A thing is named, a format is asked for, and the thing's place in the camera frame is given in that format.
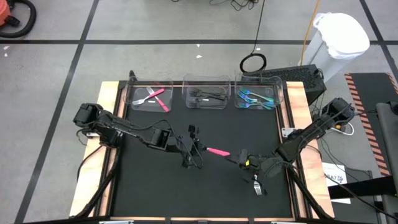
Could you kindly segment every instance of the clear plastic bin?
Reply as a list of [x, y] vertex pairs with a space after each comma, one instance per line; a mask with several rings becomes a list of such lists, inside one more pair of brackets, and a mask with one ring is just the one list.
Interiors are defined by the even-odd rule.
[[172, 109], [173, 80], [145, 80], [130, 77], [124, 102], [133, 110], [167, 113]]
[[235, 76], [235, 106], [237, 108], [273, 110], [283, 99], [282, 80], [279, 77]]
[[223, 109], [231, 96], [228, 76], [203, 77], [187, 74], [183, 78], [182, 98], [188, 108]]

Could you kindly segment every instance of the white trash can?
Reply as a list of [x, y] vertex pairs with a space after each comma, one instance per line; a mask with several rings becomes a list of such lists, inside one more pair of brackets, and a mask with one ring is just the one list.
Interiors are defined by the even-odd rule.
[[322, 69], [324, 82], [370, 46], [365, 30], [347, 14], [317, 14], [313, 26], [318, 30], [305, 50], [303, 65]]

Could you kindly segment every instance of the orange vacuum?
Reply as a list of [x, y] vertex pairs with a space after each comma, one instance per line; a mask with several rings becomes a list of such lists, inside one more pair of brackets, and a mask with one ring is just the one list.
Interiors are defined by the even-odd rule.
[[22, 36], [28, 34], [32, 30], [33, 25], [35, 24], [36, 8], [30, 1], [28, 1], [28, 0], [0, 0], [0, 27], [6, 26], [6, 25], [18, 27], [19, 24], [21, 23], [17, 18], [15, 18], [11, 15], [11, 9], [14, 7], [16, 2], [23, 3], [29, 7], [29, 9], [30, 9], [29, 20], [27, 21], [25, 27], [17, 32], [8, 33], [8, 32], [0, 31], [0, 37], [5, 37], [5, 38], [22, 37]]

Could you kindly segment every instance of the paper sheet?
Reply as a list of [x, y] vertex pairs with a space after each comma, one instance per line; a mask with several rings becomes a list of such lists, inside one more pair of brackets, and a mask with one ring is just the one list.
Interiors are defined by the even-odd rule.
[[[327, 162], [322, 162], [323, 170], [325, 171], [325, 174], [333, 179], [334, 181], [339, 182], [340, 184], [347, 184], [347, 176], [345, 173], [345, 168], [343, 165], [335, 165], [335, 164], [330, 164]], [[334, 186], [337, 185], [333, 181], [329, 180], [326, 178], [326, 184], [329, 186]], [[349, 198], [341, 198], [341, 199], [332, 199], [332, 202], [338, 202], [338, 203], [346, 203], [346, 204], [351, 204], [351, 200]]]

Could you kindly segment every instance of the gray floor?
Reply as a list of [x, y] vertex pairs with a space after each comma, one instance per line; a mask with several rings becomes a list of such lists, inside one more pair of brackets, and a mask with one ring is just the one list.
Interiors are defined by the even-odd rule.
[[[27, 185], [52, 120], [94, 0], [32, 0], [38, 10], [33, 31], [21, 40], [75, 40], [66, 44], [15, 44], [0, 39], [0, 222], [16, 219]], [[398, 40], [395, 0], [367, 0], [384, 40]], [[303, 40], [315, 1], [268, 0], [259, 39]], [[15, 15], [26, 18], [24, 6]], [[208, 0], [99, 0], [88, 40], [198, 40], [194, 44], [86, 44], [81, 51], [65, 104], [25, 214], [25, 222], [67, 218], [76, 186], [76, 170], [84, 147], [75, 137], [72, 119], [82, 102], [95, 102], [100, 84], [123, 80], [133, 69], [139, 78], [181, 80], [187, 73], [240, 73], [239, 63], [251, 44], [201, 44], [200, 40], [254, 39], [261, 5], [235, 11], [229, 3], [210, 6]], [[377, 40], [359, 0], [323, 0], [319, 12], [344, 12], [355, 17], [371, 40]], [[297, 64], [301, 45], [258, 45], [268, 69]], [[389, 45], [398, 60], [398, 46]], [[259, 67], [249, 61], [246, 70]], [[324, 102], [341, 96], [352, 101], [344, 73], [392, 72], [382, 47], [372, 45], [326, 85]], [[355, 135], [325, 136], [334, 155], [346, 165], [380, 173], [358, 118]]]

